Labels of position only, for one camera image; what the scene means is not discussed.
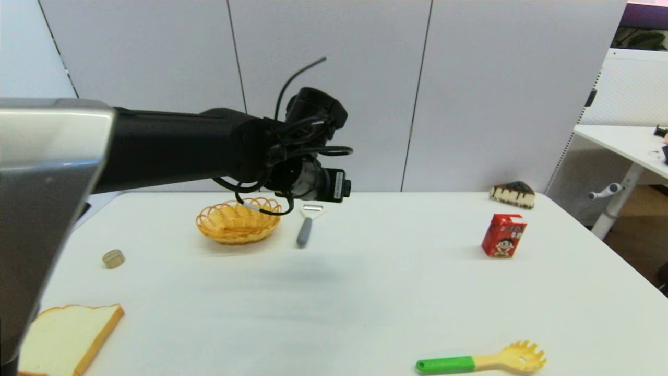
gray peeler handle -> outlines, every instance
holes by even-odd
[[[299,230],[299,235],[297,235],[298,246],[306,246],[306,243],[309,242],[309,236],[311,235],[311,224],[313,224],[313,218],[304,218],[304,223],[302,223],[301,229]]]

table surface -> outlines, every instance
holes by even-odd
[[[654,135],[653,127],[576,125],[574,133],[668,179],[668,165],[661,151],[666,144],[663,138]]]
[[[522,339],[546,351],[539,375],[668,369],[668,299],[545,196],[354,193],[301,250],[299,212],[253,245],[206,239],[195,216],[231,198],[128,193],[73,233],[43,307],[126,311],[87,375],[415,375]],[[528,222],[512,259],[480,247],[494,213]]]

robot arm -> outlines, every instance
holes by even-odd
[[[350,194],[345,172],[317,161],[317,153],[352,152],[325,146],[347,113],[316,89],[293,97],[285,122],[227,108],[202,114],[116,110],[108,161],[94,193],[211,178],[241,193],[266,187],[283,197],[338,203]],[[239,187],[220,177],[257,183]]]
[[[225,108],[177,114],[0,100],[0,374],[15,374],[26,329],[90,193],[213,178],[238,200],[266,187],[286,197],[289,210],[294,199],[349,196],[345,172],[317,160],[352,152],[325,145],[346,111],[311,88],[287,109],[279,122]]]

orange woven basket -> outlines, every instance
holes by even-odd
[[[274,199],[258,197],[244,201],[267,211],[281,211],[281,206]],[[271,235],[280,220],[277,215],[260,213],[236,200],[205,207],[195,219],[204,236],[227,245],[259,242]]]

bread crust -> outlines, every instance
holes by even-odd
[[[42,313],[37,315],[36,320],[42,316],[43,314],[49,314],[58,310],[64,310],[67,307],[71,306],[81,306],[78,304],[68,304],[66,306],[62,307],[53,307],[49,308],[47,310],[44,310]],[[114,311],[112,317],[109,319],[107,324],[104,326],[104,328],[98,333],[97,337],[93,340],[93,343],[91,346],[88,348],[86,351],[86,354],[81,358],[81,361],[79,361],[79,364],[77,364],[77,367],[74,369],[72,376],[81,376],[83,373],[88,369],[88,366],[90,366],[90,363],[95,359],[95,356],[98,354],[100,351],[100,348],[104,344],[104,341],[106,341],[107,337],[112,333],[112,331],[116,328],[116,325],[118,324],[119,320],[121,317],[125,315],[125,311],[123,310],[123,307],[121,307],[120,304],[110,304],[108,306],[97,306],[97,307],[91,307],[91,306],[81,306],[81,307],[86,307],[90,309],[97,309],[97,308],[106,308],[106,307],[116,307],[116,310]],[[19,376],[49,376],[46,373],[35,373],[35,372],[30,372],[30,371],[18,371]]]

